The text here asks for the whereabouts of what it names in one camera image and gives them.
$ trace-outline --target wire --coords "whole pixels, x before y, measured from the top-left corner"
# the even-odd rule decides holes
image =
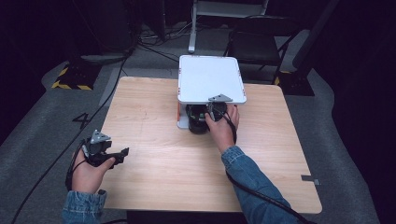
[[[91,118],[85,123],[85,125],[77,132],[77,134],[72,138],[72,140],[67,144],[67,146],[62,150],[62,152],[59,154],[59,156],[55,159],[55,161],[49,166],[49,168],[44,172],[44,174],[42,176],[40,176],[40,178],[35,182],[35,185],[30,189],[29,193],[26,195],[26,197],[23,199],[20,207],[18,208],[16,214],[14,215],[14,218],[12,218],[11,223],[15,223],[15,221],[17,220],[18,215],[20,214],[22,208],[24,207],[24,205],[26,204],[27,200],[30,198],[30,196],[32,195],[32,193],[35,191],[35,189],[37,188],[38,184],[44,179],[44,177],[50,172],[50,170],[52,169],[52,167],[56,164],[56,162],[62,157],[62,155],[66,152],[67,149],[70,148],[70,146],[76,141],[76,139],[79,137],[79,135],[82,133],[82,131],[85,130],[85,128],[91,123],[91,120],[99,113],[99,111],[105,106],[105,104],[107,103],[108,99],[110,99],[110,97],[112,96],[114,90],[116,89],[119,79],[120,79],[120,74],[121,74],[121,70],[122,67],[124,66],[126,60],[128,58],[125,58],[120,66],[120,71],[119,71],[119,75],[117,77],[117,81],[116,84],[113,87],[113,90],[111,91],[111,93],[107,96],[107,98],[105,99],[105,101],[102,103],[102,105],[95,111],[95,113],[93,113],[93,115],[91,116]]]
[[[134,48],[134,46],[135,46],[135,41],[134,41],[133,38],[132,38],[131,46],[128,47],[127,49],[118,49],[118,48],[113,47],[113,46],[107,46],[107,45],[105,45],[105,44],[99,39],[99,37],[96,35],[96,33],[93,31],[93,29],[91,28],[91,26],[88,24],[87,19],[85,18],[85,16],[84,16],[83,13],[81,12],[81,9],[79,8],[79,6],[76,4],[76,1],[73,0],[72,2],[73,2],[73,5],[75,6],[76,10],[78,11],[79,16],[80,16],[80,17],[82,18],[82,20],[84,21],[84,23],[85,23],[87,29],[90,31],[90,33],[91,33],[92,36],[95,38],[95,40],[98,42],[98,44],[100,44],[103,48],[105,48],[105,49],[107,49],[107,50],[109,50],[109,51],[112,51],[112,52],[120,52],[120,51],[125,51],[125,50],[129,51],[129,50],[131,50],[131,49]]]
[[[166,43],[169,40],[175,40],[175,39],[181,38],[183,35],[189,35],[189,34],[186,33],[187,32],[186,28],[189,27],[191,24],[192,24],[192,21],[187,23],[186,25],[184,25],[181,28],[177,28],[177,29],[171,28],[172,31],[170,31],[170,32],[165,34],[165,40],[164,41],[162,41],[157,35],[154,35],[153,33],[151,33],[149,30],[144,30],[144,31],[142,31],[142,34],[145,33],[145,32],[147,32],[148,34],[147,35],[143,35],[143,36],[141,35],[139,37],[139,41],[140,41],[141,44],[144,44],[146,46],[160,46],[160,45]],[[143,41],[143,39],[151,39],[151,38],[155,38],[154,43],[148,43],[148,42],[144,42]]]
[[[125,74],[125,76],[128,77],[128,73],[126,73],[126,72],[123,70],[123,68],[122,68],[122,72]]]
[[[121,57],[117,57],[117,58],[111,58],[111,59],[101,59],[101,60],[92,60],[92,59],[84,59],[81,58],[86,64],[89,65],[109,65],[109,64],[113,64],[113,63],[119,63],[122,62],[123,60],[129,58],[131,56],[132,52],[128,52],[126,54],[124,54]]]
[[[167,58],[167,59],[170,59],[170,60],[172,60],[172,61],[178,63],[178,60],[175,60],[175,59],[173,59],[173,58],[171,58],[171,57],[168,57],[168,56],[166,56],[164,53],[159,52],[158,50],[148,48],[148,47],[146,47],[146,46],[144,46],[144,45],[142,45],[142,44],[138,44],[138,45],[141,46],[141,47],[143,47],[143,48],[145,48],[145,49],[148,49],[148,50],[150,50],[150,51],[153,51],[153,52],[155,52],[155,53],[158,53],[158,54],[162,55],[163,57],[165,57],[165,58]]]
[[[127,219],[117,219],[114,221],[104,222],[103,224],[113,224],[113,223],[119,223],[119,222],[128,222],[128,220]]]
[[[230,119],[230,115],[227,113],[227,111],[225,113],[223,113],[222,111],[219,111],[218,109],[216,109],[215,107],[213,107],[213,110],[216,110],[219,114],[221,114],[223,116],[223,118],[225,120],[227,120],[228,125],[230,125],[231,130],[233,131],[233,142],[236,144],[236,127],[233,124],[233,122]]]
[[[275,199],[273,199],[273,198],[271,198],[271,197],[268,197],[268,196],[265,195],[265,194],[262,194],[262,193],[260,193],[260,192],[258,192],[258,191],[256,191],[256,190],[250,189],[250,188],[248,188],[248,187],[246,187],[246,186],[240,184],[239,182],[237,182],[236,180],[234,180],[234,179],[230,176],[230,174],[228,174],[228,172],[226,172],[226,175],[227,175],[228,179],[229,179],[234,185],[236,185],[238,188],[240,188],[240,189],[244,190],[245,192],[250,193],[250,194],[252,194],[252,195],[254,195],[254,196],[256,196],[256,197],[258,197],[258,198],[260,198],[260,199],[262,199],[262,200],[265,200],[265,201],[267,201],[268,203],[271,203],[271,204],[273,204],[273,205],[275,205],[275,206],[277,206],[277,207],[279,207],[279,208],[285,210],[286,212],[288,212],[288,213],[294,215],[295,217],[297,217],[297,218],[298,218],[301,222],[303,222],[304,224],[314,224],[314,223],[315,223],[315,222],[306,220],[303,216],[301,216],[300,214],[298,214],[296,211],[294,211],[294,210],[291,209],[290,207],[286,206],[285,204],[280,203],[280,202],[278,202],[277,200],[275,200]]]
[[[148,50],[148,49],[141,49],[141,50],[147,51],[147,52],[152,52],[152,50]],[[157,52],[160,52],[160,53],[162,53],[162,54],[167,54],[167,55],[173,56],[173,57],[175,57],[175,58],[178,58],[178,57],[179,57],[179,56],[177,56],[176,54],[166,53],[166,52],[159,51],[159,50],[155,50],[155,52],[156,52],[156,53],[157,53]]]

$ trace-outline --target white box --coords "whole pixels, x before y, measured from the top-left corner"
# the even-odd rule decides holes
[[[207,105],[209,98],[223,94],[228,104],[247,100],[238,61],[232,57],[182,55],[178,68],[177,126],[189,128],[186,105]]]

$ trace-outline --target denim jacket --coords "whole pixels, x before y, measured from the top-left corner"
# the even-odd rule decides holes
[[[256,162],[245,155],[241,148],[237,146],[228,148],[221,155],[221,160],[227,173],[235,181],[290,206]],[[297,223],[297,219],[293,215],[275,205],[238,187],[234,187],[234,191],[249,224]],[[105,199],[105,191],[102,194],[69,191],[62,212],[64,223],[100,223]]]

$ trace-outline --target chair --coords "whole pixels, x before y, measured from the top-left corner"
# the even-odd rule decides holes
[[[298,22],[292,18],[248,16],[241,19],[230,32],[223,56],[235,57],[239,63],[260,64],[262,67],[259,70],[265,65],[276,66],[272,80],[272,84],[275,84],[289,42],[300,31]],[[276,45],[277,36],[288,37],[279,48]]]

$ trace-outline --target human hand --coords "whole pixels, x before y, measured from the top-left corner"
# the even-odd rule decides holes
[[[237,130],[239,124],[238,107],[236,105],[227,105],[227,113]],[[212,135],[213,140],[216,142],[220,153],[223,153],[227,148],[235,145],[233,141],[233,131],[225,118],[215,122],[210,118],[208,113],[205,113],[205,121],[210,129],[210,135]]]
[[[84,153],[82,152],[82,149],[79,150],[73,166],[73,169],[75,169],[75,167],[79,164],[73,173],[72,190],[91,194],[96,193],[102,184],[105,172],[113,165],[115,161],[116,159],[112,157],[103,162],[100,166],[94,167],[85,162]]]

